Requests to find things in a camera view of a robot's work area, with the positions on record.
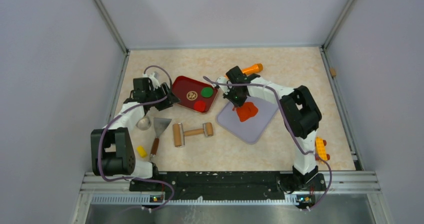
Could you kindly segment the orange-red dough lump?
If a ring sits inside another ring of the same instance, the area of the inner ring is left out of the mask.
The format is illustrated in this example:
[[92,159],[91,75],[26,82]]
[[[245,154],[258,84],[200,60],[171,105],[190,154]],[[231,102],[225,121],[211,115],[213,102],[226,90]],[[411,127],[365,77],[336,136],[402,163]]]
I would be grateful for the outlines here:
[[233,107],[232,110],[236,112],[240,122],[245,122],[255,117],[259,111],[253,102],[245,102],[243,106]]

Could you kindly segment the metal scraper wooden handle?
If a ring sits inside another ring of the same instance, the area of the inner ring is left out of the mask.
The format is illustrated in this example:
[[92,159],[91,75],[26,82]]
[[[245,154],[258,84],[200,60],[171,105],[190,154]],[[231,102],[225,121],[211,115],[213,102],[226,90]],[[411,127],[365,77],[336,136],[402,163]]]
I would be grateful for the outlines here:
[[157,154],[157,150],[158,150],[158,146],[159,146],[159,142],[160,142],[160,136],[163,134],[163,132],[167,129],[167,127],[170,125],[172,119],[168,119],[168,118],[159,118],[159,117],[155,117],[153,119],[154,121],[154,131],[155,131],[155,139],[153,141],[152,147],[151,147],[151,152],[149,155],[149,162],[153,161],[153,158],[156,156]]

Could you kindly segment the dark red lacquer tray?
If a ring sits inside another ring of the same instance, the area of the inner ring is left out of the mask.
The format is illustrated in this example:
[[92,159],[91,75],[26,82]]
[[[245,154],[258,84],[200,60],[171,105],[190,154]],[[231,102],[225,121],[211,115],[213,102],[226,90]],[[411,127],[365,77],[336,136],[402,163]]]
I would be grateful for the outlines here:
[[[186,77],[186,76],[178,76],[172,84],[172,92],[180,99],[179,105],[185,107],[190,110],[194,110],[194,103],[196,101],[202,100],[206,102],[206,110],[204,113],[206,114],[212,107],[215,98],[218,93],[218,89],[214,88],[212,85],[200,82],[198,80]],[[210,98],[203,98],[201,96],[201,90],[204,87],[212,87],[214,89],[214,94]]]

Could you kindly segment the wooden double-ended dough roller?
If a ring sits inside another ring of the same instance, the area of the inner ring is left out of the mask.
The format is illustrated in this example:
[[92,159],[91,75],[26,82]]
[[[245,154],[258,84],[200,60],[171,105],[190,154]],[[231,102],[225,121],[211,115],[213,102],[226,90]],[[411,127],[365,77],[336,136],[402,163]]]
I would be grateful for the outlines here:
[[174,146],[177,148],[185,146],[185,138],[188,136],[201,135],[205,137],[211,137],[214,135],[214,128],[211,122],[206,122],[202,125],[202,128],[187,130],[184,131],[181,123],[176,123],[172,125],[173,131],[173,142]]

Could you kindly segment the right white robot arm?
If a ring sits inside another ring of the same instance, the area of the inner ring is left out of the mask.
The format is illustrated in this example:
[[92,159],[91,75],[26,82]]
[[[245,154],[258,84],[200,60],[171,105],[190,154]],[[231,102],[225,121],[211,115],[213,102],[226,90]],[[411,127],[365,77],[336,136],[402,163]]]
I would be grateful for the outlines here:
[[215,83],[223,91],[223,97],[234,107],[241,108],[248,97],[256,97],[276,104],[291,135],[297,151],[293,164],[293,183],[300,190],[308,189],[318,173],[316,164],[316,135],[322,114],[310,90],[275,84],[258,74],[247,75],[235,66]]

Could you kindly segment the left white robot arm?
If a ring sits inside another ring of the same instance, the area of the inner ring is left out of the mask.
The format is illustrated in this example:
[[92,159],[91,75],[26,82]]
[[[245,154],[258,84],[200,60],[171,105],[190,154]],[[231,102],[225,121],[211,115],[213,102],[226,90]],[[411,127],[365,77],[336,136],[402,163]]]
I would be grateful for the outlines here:
[[160,84],[155,77],[133,79],[133,90],[119,113],[105,127],[90,134],[93,173],[97,176],[133,174],[136,158],[130,132],[150,108],[161,111],[179,101],[166,82]]

